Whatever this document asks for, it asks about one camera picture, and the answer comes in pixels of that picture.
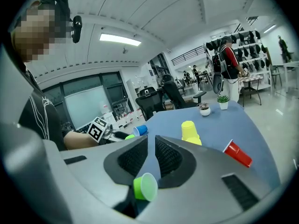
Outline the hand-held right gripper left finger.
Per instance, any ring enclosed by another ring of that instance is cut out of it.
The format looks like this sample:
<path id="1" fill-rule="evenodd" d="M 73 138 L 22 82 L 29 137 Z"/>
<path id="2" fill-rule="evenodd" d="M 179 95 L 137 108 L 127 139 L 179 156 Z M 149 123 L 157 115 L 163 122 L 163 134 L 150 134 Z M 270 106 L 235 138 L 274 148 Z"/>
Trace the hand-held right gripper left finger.
<path id="1" fill-rule="evenodd" d="M 138 136 L 116 143 L 116 150 L 103 162 L 105 172 L 116 183 L 132 185 L 148 156 L 148 136 Z"/>

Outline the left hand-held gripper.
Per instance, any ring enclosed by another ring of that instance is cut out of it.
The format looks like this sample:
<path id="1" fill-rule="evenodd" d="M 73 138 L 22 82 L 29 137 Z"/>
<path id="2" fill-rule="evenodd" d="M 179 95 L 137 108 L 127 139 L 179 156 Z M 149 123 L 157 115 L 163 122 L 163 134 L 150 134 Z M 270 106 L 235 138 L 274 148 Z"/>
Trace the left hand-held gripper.
<path id="1" fill-rule="evenodd" d="M 128 133 L 122 131 L 113 131 L 113 125 L 96 117 L 91 123 L 88 128 L 87 134 L 98 144 L 109 144 L 115 142 L 112 138 L 113 137 L 124 140 L 126 137 L 129 136 Z"/>

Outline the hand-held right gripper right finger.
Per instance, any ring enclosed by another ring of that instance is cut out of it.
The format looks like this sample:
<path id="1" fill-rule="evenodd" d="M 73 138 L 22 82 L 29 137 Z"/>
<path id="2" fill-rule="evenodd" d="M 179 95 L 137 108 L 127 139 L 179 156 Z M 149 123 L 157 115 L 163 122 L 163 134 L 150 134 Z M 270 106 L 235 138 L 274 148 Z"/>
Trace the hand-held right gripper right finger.
<path id="1" fill-rule="evenodd" d="M 196 159 L 183 140 L 156 135 L 155 156 L 160 168 L 160 189 L 177 188 L 187 182 L 196 169 Z"/>

